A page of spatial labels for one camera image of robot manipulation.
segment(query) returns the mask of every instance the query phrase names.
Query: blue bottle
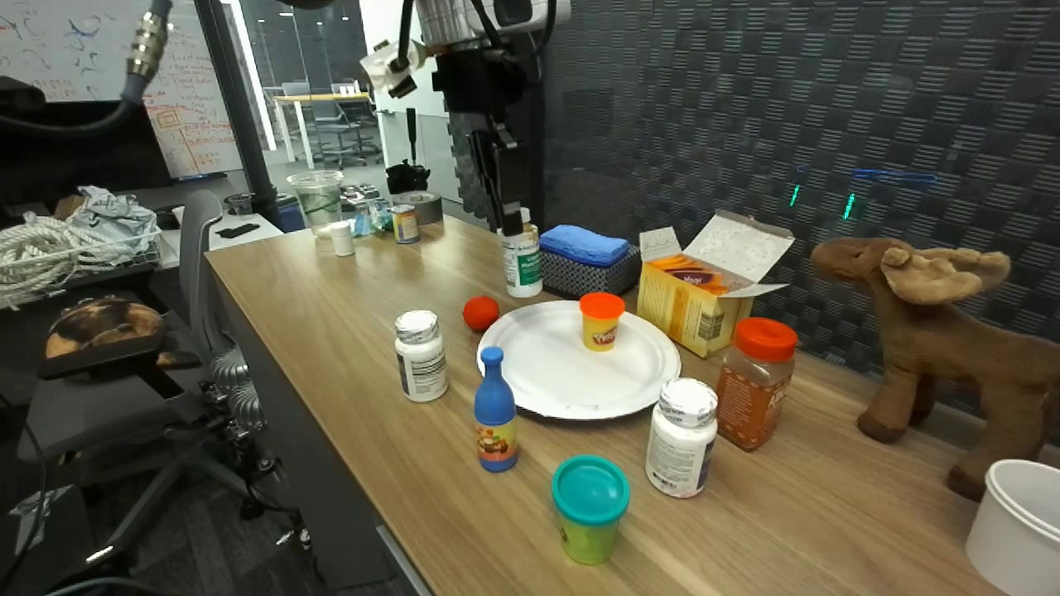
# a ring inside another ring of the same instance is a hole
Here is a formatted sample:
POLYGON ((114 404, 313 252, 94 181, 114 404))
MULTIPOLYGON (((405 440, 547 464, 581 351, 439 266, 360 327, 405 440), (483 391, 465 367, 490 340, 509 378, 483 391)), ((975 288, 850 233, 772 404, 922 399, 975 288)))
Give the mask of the blue bottle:
POLYGON ((476 462, 490 474, 505 474, 520 462, 517 444, 517 399, 509 393, 496 344, 483 347, 483 382, 475 391, 475 422, 476 422, 476 462))

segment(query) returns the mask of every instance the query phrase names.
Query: cardboard box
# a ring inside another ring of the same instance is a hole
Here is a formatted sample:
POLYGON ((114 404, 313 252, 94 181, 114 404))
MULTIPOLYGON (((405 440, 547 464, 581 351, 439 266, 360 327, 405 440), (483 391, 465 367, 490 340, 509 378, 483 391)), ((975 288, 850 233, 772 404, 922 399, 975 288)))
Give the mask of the cardboard box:
POLYGON ((763 286, 768 269, 793 250, 796 237, 779 224, 716 212, 688 250, 673 230, 641 237, 635 314, 673 340, 710 357, 731 340, 760 295, 785 286, 763 286))

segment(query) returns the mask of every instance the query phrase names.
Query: stuffed moose toy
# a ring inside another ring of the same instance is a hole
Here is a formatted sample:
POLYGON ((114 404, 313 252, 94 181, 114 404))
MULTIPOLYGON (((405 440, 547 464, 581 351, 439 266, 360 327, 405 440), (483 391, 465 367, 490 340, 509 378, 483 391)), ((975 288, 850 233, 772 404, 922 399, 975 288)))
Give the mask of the stuffed moose toy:
POLYGON ((1008 280, 1001 252, 912 250, 898 238, 833 238, 812 252, 821 280, 854 281, 876 303, 885 378, 861 434, 898 440, 922 425, 933 400, 930 382, 975 382, 982 391, 983 434, 949 474, 949 486, 977 500, 983 474, 1004 457, 1037 457, 1060 388, 1060 344, 1015 336, 962 314, 954 303, 982 295, 1008 280))

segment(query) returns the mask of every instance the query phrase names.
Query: paper plate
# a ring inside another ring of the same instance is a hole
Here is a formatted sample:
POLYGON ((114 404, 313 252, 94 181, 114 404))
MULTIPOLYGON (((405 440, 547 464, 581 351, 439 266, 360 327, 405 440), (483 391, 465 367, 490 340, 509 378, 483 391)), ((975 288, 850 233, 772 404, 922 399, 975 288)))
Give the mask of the paper plate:
POLYGON ((482 337, 505 347, 505 382, 517 408, 556 422, 610 422, 660 400, 666 382, 683 374, 673 340, 635 314, 619 318, 610 351, 582 347, 577 303, 545 303, 509 310, 482 337))

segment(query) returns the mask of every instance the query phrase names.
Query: bottle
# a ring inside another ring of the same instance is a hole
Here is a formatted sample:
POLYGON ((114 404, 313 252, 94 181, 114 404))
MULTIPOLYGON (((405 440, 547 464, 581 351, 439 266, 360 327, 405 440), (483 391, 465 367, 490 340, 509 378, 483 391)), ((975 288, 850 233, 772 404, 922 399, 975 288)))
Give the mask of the bottle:
POLYGON ((668 498, 702 494, 710 450, 720 434, 720 393, 697 378, 664 383, 653 412, 646 474, 668 498))
POLYGON ((720 427, 742 450, 760 450, 781 414, 800 336, 772 318, 742 318, 720 360, 720 427))
POLYGON ((527 224, 531 212, 517 201, 505 205, 505 286, 509 297, 540 295, 540 243, 538 230, 527 224))
POLYGON ((517 399, 509 393, 496 344, 483 347, 483 382, 475 391, 475 422, 476 422, 476 462, 490 474, 505 474, 517 464, 517 399))
POLYGON ((405 310, 393 327, 400 391, 411 400, 439 400, 450 383, 439 314, 405 310))

